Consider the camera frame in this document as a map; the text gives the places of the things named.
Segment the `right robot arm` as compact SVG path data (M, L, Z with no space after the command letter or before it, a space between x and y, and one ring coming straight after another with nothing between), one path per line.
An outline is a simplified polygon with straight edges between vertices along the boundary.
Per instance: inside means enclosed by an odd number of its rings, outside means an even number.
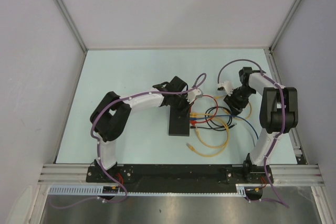
M282 86L264 71L251 67L243 67L239 79L241 86L238 88L234 88L230 81L224 81L217 84L217 89L226 92L224 102L233 116L241 114L251 95L259 93L262 96L261 133L242 167L243 179L254 183L262 177L271 178L269 158L282 136L298 124L298 95L296 88Z

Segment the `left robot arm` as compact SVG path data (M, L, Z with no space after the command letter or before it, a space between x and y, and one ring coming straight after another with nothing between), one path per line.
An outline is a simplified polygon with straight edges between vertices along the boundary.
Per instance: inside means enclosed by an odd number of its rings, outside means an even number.
M108 92L90 117L91 136L97 139L98 176L105 182L115 178L116 142L131 114L146 109L170 107L169 136L189 136L189 111L195 100L196 86L175 76L170 82L153 85L149 91L128 97Z

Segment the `black network switch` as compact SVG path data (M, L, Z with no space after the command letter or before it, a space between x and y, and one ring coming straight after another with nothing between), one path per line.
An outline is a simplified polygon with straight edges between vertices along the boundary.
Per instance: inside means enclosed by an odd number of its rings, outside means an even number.
M168 135L189 137L190 114L186 118L170 118L169 116Z

